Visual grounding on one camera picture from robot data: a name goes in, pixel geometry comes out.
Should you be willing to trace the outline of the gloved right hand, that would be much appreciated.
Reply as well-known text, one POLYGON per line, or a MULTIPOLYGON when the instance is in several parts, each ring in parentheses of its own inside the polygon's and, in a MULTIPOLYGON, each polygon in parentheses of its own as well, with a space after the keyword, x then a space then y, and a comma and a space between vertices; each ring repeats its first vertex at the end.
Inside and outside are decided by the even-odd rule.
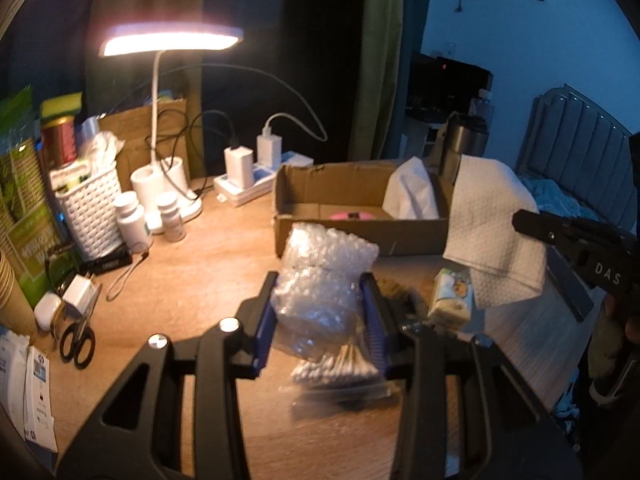
POLYGON ((589 394, 598 405, 639 393, 639 315, 611 294, 604 296, 594 324, 588 374, 589 394))

